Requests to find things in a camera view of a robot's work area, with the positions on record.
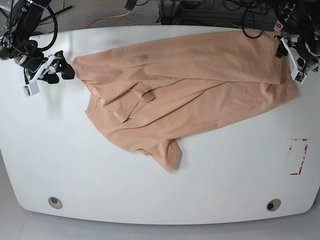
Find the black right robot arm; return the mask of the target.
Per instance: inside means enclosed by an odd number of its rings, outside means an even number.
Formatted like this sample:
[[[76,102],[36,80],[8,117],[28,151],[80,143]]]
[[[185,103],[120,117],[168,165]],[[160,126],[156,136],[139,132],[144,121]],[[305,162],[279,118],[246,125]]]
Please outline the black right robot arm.
[[[57,84],[60,81],[58,73],[64,80],[75,77],[75,71],[67,63],[62,50],[48,57],[44,55],[58,37],[58,21],[50,3],[50,0],[18,0],[12,3],[7,22],[0,31],[0,59],[14,60],[22,67],[27,85],[37,80]],[[45,10],[53,20],[53,37],[47,46],[38,47],[38,42],[30,37],[41,23]]]

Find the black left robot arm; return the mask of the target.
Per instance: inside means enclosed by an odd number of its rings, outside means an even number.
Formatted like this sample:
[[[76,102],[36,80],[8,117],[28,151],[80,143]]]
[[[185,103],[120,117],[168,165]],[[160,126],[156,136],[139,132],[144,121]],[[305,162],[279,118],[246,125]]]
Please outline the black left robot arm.
[[[278,0],[274,12],[281,30],[298,36],[296,51],[312,61],[320,57],[320,2],[318,0]]]

